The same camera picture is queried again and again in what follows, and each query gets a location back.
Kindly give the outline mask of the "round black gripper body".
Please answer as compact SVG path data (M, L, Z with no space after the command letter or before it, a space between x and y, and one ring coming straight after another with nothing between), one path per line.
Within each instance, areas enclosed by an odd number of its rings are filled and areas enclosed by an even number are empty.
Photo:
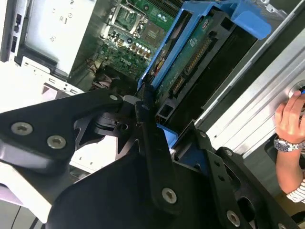
M49 229L223 229L194 126L177 160L153 120L139 120L129 153L66 189Z

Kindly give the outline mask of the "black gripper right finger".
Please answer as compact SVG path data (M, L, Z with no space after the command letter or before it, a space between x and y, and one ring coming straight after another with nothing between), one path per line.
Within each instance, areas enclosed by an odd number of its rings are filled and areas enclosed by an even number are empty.
M218 219L224 229L294 229L295 222L227 147L214 150L208 135L195 128L206 163Z

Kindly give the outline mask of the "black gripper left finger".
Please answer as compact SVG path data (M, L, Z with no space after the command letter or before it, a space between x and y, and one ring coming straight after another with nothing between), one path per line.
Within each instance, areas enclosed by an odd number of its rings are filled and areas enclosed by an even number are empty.
M124 97L100 89L4 112L0 181L36 216L49 216L71 187L67 171L75 151L111 135L119 140L119 160L138 141L139 120L156 123L150 89Z

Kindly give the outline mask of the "person's hand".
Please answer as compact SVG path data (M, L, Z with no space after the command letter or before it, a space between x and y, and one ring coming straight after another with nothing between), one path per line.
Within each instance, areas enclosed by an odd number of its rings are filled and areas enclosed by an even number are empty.
M292 144L305 141L305 115L301 115L305 95L295 91L290 99L281 103L275 112L275 131L280 139Z

